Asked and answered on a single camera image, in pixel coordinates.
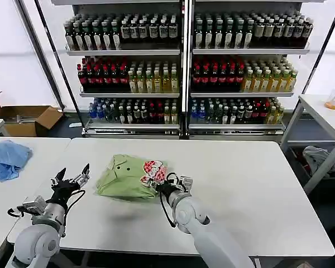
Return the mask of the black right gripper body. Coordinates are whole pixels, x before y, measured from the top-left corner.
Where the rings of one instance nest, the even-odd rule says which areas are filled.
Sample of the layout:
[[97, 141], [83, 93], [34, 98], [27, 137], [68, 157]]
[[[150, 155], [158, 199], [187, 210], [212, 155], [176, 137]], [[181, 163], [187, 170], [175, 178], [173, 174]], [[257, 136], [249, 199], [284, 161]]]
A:
[[165, 180], [162, 184], [158, 184], [156, 186], [156, 191], [163, 194], [164, 196], [170, 196], [174, 191], [174, 186]]

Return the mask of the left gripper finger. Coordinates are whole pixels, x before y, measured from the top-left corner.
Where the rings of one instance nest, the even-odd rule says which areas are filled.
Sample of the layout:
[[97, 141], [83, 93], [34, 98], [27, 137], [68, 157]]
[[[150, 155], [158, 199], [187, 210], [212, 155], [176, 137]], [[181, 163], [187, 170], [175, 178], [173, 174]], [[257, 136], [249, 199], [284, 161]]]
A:
[[51, 179], [51, 185], [52, 186], [62, 186], [65, 172], [66, 172], [66, 168], [63, 168], [61, 171], [59, 171], [57, 175]]
[[89, 172], [90, 172], [90, 164], [86, 164], [82, 172], [72, 179], [73, 183], [77, 183], [78, 185], [85, 185], [89, 180]]

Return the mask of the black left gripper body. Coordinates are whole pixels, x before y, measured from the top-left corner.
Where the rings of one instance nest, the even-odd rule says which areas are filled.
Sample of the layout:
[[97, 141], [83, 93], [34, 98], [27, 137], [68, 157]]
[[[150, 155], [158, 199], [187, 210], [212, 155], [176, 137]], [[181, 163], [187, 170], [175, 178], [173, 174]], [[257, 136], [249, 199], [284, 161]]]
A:
[[61, 180], [51, 188], [54, 193], [50, 198], [50, 203], [58, 204], [61, 207], [67, 207], [69, 198], [74, 191], [80, 190], [80, 185], [77, 182]]

